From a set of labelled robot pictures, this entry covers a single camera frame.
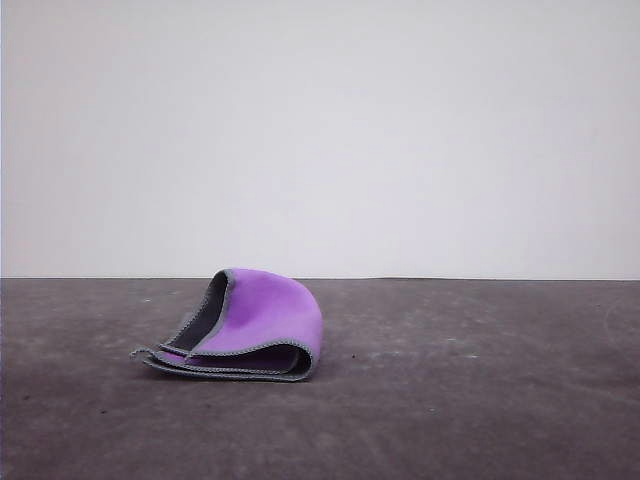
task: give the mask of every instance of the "folded purple cloth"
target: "folded purple cloth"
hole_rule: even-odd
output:
[[[307,378],[318,364],[322,314],[311,292],[259,270],[218,272],[198,311],[143,362],[164,372],[233,380]]]

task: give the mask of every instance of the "white backdrop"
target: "white backdrop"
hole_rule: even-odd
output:
[[[640,278],[640,2],[3,8],[5,276]]]

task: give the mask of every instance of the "purple fabric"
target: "purple fabric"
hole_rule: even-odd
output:
[[[321,343],[322,315],[306,287],[273,273],[234,268],[214,277],[203,306],[172,340],[160,350],[134,354],[148,353],[144,363],[170,373],[295,381],[314,370]]]
[[[222,329],[194,353],[243,350],[291,338],[320,353],[322,319],[301,283],[259,270],[234,268],[234,286]]]

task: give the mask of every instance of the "purple neoprene pouch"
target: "purple neoprene pouch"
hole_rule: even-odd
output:
[[[204,378],[296,381],[320,358],[322,315],[311,292],[259,270],[218,272],[198,311],[157,350],[141,348],[159,370]]]

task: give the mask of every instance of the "dark gray lining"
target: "dark gray lining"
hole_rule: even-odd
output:
[[[230,282],[226,271],[218,272],[207,287],[200,310],[168,345],[182,350],[191,350],[212,331],[220,320],[225,292],[229,287]]]

